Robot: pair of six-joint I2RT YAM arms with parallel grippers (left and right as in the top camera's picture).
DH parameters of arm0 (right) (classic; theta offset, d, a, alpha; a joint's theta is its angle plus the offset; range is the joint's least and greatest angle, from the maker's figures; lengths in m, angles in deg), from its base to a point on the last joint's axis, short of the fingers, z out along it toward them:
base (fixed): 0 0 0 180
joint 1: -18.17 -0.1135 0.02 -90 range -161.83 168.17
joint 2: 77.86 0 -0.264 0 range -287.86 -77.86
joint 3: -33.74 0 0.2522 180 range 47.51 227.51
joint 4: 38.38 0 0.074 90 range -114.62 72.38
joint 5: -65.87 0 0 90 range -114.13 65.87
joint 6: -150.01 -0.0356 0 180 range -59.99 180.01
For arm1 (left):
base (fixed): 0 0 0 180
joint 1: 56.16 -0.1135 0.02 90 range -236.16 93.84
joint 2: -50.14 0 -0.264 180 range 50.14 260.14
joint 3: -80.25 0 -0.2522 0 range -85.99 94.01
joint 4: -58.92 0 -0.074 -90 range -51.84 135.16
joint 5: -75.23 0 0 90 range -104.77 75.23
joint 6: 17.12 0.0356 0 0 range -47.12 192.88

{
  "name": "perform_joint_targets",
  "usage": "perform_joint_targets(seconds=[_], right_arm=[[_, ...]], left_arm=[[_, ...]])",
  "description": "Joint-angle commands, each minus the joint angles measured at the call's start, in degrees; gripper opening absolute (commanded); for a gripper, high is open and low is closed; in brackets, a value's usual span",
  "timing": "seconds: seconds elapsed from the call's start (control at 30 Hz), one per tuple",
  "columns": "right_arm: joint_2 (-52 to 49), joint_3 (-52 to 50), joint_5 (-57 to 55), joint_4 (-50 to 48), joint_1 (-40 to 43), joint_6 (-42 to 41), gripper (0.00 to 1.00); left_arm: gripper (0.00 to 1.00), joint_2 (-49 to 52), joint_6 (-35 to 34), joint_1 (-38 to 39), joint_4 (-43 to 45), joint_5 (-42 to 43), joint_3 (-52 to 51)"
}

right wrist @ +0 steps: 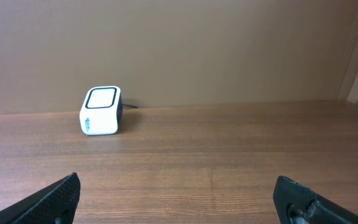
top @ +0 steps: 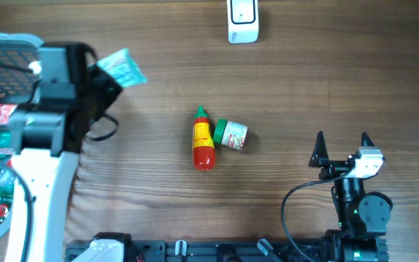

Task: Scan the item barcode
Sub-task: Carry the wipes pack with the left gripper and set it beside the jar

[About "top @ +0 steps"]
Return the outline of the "green lid jar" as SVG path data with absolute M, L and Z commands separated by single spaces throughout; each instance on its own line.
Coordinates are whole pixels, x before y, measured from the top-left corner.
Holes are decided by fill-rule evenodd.
M 247 126 L 226 119 L 219 119 L 215 126 L 213 141 L 232 149 L 242 150 L 247 133 Z

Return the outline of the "red sauce bottle green cap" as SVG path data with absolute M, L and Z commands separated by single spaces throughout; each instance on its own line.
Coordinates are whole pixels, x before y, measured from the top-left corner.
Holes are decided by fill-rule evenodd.
M 194 115 L 192 157 L 196 170 L 206 171 L 215 167 L 216 153 L 210 118 L 203 106 L 199 106 Z

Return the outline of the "teal wet wipes pack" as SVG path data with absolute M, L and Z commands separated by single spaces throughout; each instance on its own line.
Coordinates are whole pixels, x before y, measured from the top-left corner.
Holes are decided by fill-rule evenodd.
M 120 49 L 97 61 L 97 66 L 108 73 L 123 88 L 148 82 L 128 48 Z

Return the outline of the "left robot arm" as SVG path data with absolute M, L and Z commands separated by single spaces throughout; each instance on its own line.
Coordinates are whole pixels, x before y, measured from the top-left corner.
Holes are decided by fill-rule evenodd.
M 10 117 L 17 177 L 6 261 L 61 261 L 68 196 L 90 127 L 105 116 L 121 86 L 87 63 L 94 50 L 80 42 L 50 42 L 34 95 Z

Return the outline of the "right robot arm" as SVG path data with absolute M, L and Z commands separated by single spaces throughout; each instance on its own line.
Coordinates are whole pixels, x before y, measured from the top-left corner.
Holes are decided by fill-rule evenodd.
M 319 243 L 320 261 L 389 260 L 386 225 L 393 202 L 380 192 L 366 192 L 364 181 L 378 175 L 385 162 L 382 151 L 367 133 L 356 152 L 346 160 L 329 159 L 323 132 L 318 132 L 309 167 L 321 171 L 319 180 L 334 183 L 332 200 L 338 215 L 339 229 L 326 231 Z

